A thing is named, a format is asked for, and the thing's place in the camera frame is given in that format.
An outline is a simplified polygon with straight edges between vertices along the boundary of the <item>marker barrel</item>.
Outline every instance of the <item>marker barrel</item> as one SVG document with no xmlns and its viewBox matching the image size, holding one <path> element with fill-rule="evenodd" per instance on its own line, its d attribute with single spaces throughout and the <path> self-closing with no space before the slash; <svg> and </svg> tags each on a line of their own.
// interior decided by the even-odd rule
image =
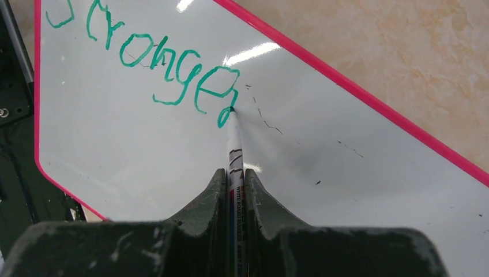
<svg viewBox="0 0 489 277">
<path fill-rule="evenodd" d="M 236 112 L 230 112 L 228 124 L 228 150 L 230 166 L 228 170 L 229 191 L 229 265 L 230 276 L 248 276 L 246 256 L 246 209 L 245 171 L 243 149 L 239 137 L 239 122 Z"/>
</svg>

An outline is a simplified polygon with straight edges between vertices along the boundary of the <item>pink whiteboard frame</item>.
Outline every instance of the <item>pink whiteboard frame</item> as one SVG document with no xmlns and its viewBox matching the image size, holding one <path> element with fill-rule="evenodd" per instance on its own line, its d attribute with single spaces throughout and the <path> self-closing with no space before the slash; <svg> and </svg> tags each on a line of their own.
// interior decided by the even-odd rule
<svg viewBox="0 0 489 277">
<path fill-rule="evenodd" d="M 337 85 L 351 93 L 353 96 L 361 100 L 363 103 L 367 104 L 369 107 L 373 108 L 375 111 L 383 115 L 388 120 L 392 121 L 394 124 L 399 126 L 401 129 L 409 133 L 411 136 L 415 137 L 421 141 L 426 146 L 433 149 L 436 153 L 443 156 L 445 159 L 449 160 L 455 164 L 460 169 L 464 170 L 469 175 L 473 176 L 475 179 L 483 183 L 489 188 L 489 174 L 477 167 L 472 162 L 468 161 L 462 155 L 455 152 L 453 149 L 449 148 L 441 141 L 437 140 L 432 135 L 428 134 L 426 131 L 415 125 L 413 122 L 409 121 L 407 118 L 403 117 L 401 114 L 396 112 L 391 107 L 387 106 L 384 102 L 377 99 L 372 94 L 368 93 L 365 89 L 361 88 L 345 76 L 343 76 L 338 71 L 334 70 L 331 66 L 327 65 L 325 62 L 320 60 L 318 57 L 312 55 L 306 49 L 302 48 L 297 43 L 293 42 L 291 39 L 287 38 L 285 35 L 265 23 L 263 20 L 259 19 L 255 15 L 251 14 L 243 7 L 235 3 L 233 0 L 214 0 L 216 3 L 221 5 L 223 8 L 227 9 L 229 12 L 248 23 L 250 26 L 255 28 L 257 31 L 263 33 L 269 39 L 273 40 L 279 44 L 284 49 L 287 49 L 290 53 L 310 65 L 312 68 L 321 72 L 324 76 L 331 79 Z M 41 63 L 41 0 L 35 0 L 34 3 L 34 77 L 35 77 L 35 89 L 34 89 L 34 107 L 35 107 L 35 127 L 34 127 L 34 157 L 36 160 L 36 165 L 44 175 L 46 179 L 56 185 L 58 188 L 66 192 L 73 199 L 81 203 L 87 209 L 92 211 L 95 215 L 107 220 L 99 212 L 95 211 L 89 205 L 84 203 L 76 195 L 69 192 L 61 184 L 56 183 L 47 173 L 43 170 L 39 161 L 39 108 L 40 108 L 40 63 Z"/>
</svg>

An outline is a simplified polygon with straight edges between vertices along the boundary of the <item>black metal frame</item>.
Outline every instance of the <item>black metal frame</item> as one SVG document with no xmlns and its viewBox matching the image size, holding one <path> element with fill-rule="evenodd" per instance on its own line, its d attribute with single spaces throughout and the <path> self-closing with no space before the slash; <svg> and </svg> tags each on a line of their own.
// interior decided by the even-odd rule
<svg viewBox="0 0 489 277">
<path fill-rule="evenodd" d="M 32 99 L 32 65 L 9 2 L 0 0 L 0 109 L 9 110 L 8 117 L 0 117 L 0 250 L 4 258 L 34 223 L 85 220 L 79 203 L 36 167 Z"/>
</svg>

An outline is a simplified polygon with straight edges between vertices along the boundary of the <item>green handwriting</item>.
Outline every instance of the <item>green handwriting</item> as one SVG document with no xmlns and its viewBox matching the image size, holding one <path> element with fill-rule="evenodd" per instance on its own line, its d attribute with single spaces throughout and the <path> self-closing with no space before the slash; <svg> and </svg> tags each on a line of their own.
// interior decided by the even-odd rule
<svg viewBox="0 0 489 277">
<path fill-rule="evenodd" d="M 53 28 L 58 29 L 58 28 L 60 28 L 60 27 L 63 27 L 63 26 L 64 26 L 64 25 L 66 25 L 68 22 L 70 22 L 70 21 L 72 21 L 72 20 L 74 20 L 74 19 L 75 19 L 75 14 L 73 13 L 73 7 L 72 7 L 72 2 L 71 2 L 71 0 L 68 0 L 68 6 L 70 6 L 70 14 L 71 14 L 70 18 L 68 18 L 67 20 L 65 20 L 65 21 L 63 21 L 63 22 L 61 22 L 61 23 L 59 23 L 59 24 L 57 24 L 57 25 L 54 25 L 54 24 L 51 22 L 51 20 L 49 19 L 49 14 L 48 14 L 48 13 L 47 13 L 47 11 L 46 11 L 46 19 L 47 19 L 47 22 L 48 22 L 48 23 L 49 23 L 49 24 L 50 24 L 50 25 L 51 25 Z"/>
<path fill-rule="evenodd" d="M 67 1 L 68 1 L 68 5 L 70 6 L 70 12 L 71 12 L 71 16 L 67 20 L 65 20 L 65 21 L 63 21 L 57 25 L 54 25 L 51 22 L 51 20 L 49 19 L 48 13 L 46 12 L 47 21 L 55 29 L 60 28 L 60 27 L 64 26 L 65 24 L 69 23 L 70 21 L 74 20 L 72 3 L 70 0 L 67 0 Z M 86 18 L 86 33 L 90 39 L 97 41 L 97 38 L 92 35 L 91 29 L 90 29 L 93 12 L 95 11 L 96 8 L 98 8 L 101 12 L 105 13 L 105 15 L 106 15 L 106 20 L 107 20 L 106 50 L 109 50 L 110 45 L 111 45 L 112 36 L 114 35 L 114 32 L 118 28 L 125 26 L 125 23 L 123 21 L 119 21 L 115 25 L 112 25 L 112 14 L 109 11 L 108 5 L 105 5 L 105 7 L 104 7 L 100 3 L 100 0 L 94 0 L 92 5 L 90 6 L 90 9 L 88 10 L 88 15 Z M 149 42 L 148 47 L 146 48 L 146 50 L 141 55 L 139 55 L 138 58 L 135 58 L 134 61 L 126 62 L 123 54 L 124 54 L 124 52 L 126 52 L 126 47 L 129 46 L 134 39 L 147 39 Z M 170 48 L 164 48 L 167 41 L 168 41 L 168 36 L 165 36 L 160 41 L 160 43 L 157 45 L 155 53 L 153 54 L 151 64 L 149 65 L 149 68 L 150 68 L 150 70 L 153 70 L 155 68 L 155 66 L 157 66 L 159 63 L 161 63 L 161 65 L 163 65 L 163 66 L 167 65 L 167 69 L 166 69 L 165 75 L 164 75 L 164 80 L 166 82 L 170 83 L 176 79 L 177 83 L 179 83 L 180 85 L 183 86 L 183 89 L 182 89 L 182 92 L 180 93 L 180 96 L 175 101 L 167 101 L 167 100 L 163 101 L 163 100 L 157 99 L 155 94 L 153 94 L 153 101 L 155 103 L 177 106 L 185 98 L 185 94 L 187 93 L 187 90 L 189 88 L 190 83 L 202 71 L 202 64 L 197 63 L 196 65 L 194 65 L 194 67 L 192 68 L 190 73 L 187 75 L 187 77 L 185 79 L 182 79 L 180 76 L 180 69 L 182 67 L 182 63 L 184 63 L 184 61 L 186 61 L 186 58 L 189 55 L 193 55 L 193 56 L 195 56 L 195 58 L 198 58 L 198 59 L 200 59 L 201 56 L 196 50 L 188 49 L 188 50 L 183 51 L 182 54 L 180 55 L 180 57 L 178 58 L 177 62 L 176 62 L 175 77 L 170 78 L 170 73 L 171 73 L 171 70 L 173 68 L 173 65 L 174 65 L 175 59 L 176 59 L 176 51 L 173 49 L 170 49 Z M 140 62 L 151 52 L 151 49 L 153 49 L 153 46 L 154 46 L 154 41 L 153 41 L 153 38 L 151 37 L 150 34 L 148 34 L 148 33 L 133 33 L 132 35 L 129 36 L 129 38 L 127 38 L 127 40 L 124 43 L 122 43 L 121 49 L 119 50 L 119 58 L 121 60 L 122 65 L 127 66 L 128 68 L 133 68 L 136 65 L 140 64 Z M 165 63 L 165 55 L 166 54 L 170 54 L 170 61 L 168 63 Z M 233 74 L 235 76 L 234 81 L 232 82 L 231 86 L 224 92 L 215 92 L 209 88 L 204 88 L 205 82 L 209 78 L 211 78 L 216 72 L 222 71 L 222 70 L 225 72 L 228 72 L 229 74 Z M 222 128 L 224 126 L 227 119 L 229 118 L 229 114 L 231 112 L 231 107 L 235 105 L 236 100 L 238 99 L 239 92 L 234 88 L 234 86 L 235 86 L 239 76 L 240 76 L 240 72 L 238 69 L 231 69 L 231 68 L 226 67 L 226 66 L 215 66 L 213 69 L 211 69 L 207 73 L 205 73 L 197 83 L 197 87 L 195 89 L 195 94 L 194 94 L 194 106 L 195 106 L 195 109 L 202 114 L 207 114 L 207 112 L 200 109 L 200 107 L 198 105 L 198 98 L 199 98 L 201 92 L 207 93 L 209 95 L 212 95 L 212 96 L 215 96 L 218 98 L 225 98 L 226 96 L 228 96 L 232 92 L 232 99 L 231 99 L 230 105 L 223 108 L 221 110 L 221 112 L 219 113 L 219 116 L 217 117 L 217 127 L 218 128 Z"/>
</svg>

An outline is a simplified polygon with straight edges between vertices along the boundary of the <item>screw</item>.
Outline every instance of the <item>screw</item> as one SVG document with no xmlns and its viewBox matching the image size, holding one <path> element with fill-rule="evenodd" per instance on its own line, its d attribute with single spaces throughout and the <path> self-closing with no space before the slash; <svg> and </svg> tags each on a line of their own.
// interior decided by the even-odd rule
<svg viewBox="0 0 489 277">
<path fill-rule="evenodd" d="M 9 116 L 9 110 L 6 108 L 0 108 L 0 117 L 1 118 L 6 118 Z"/>
</svg>

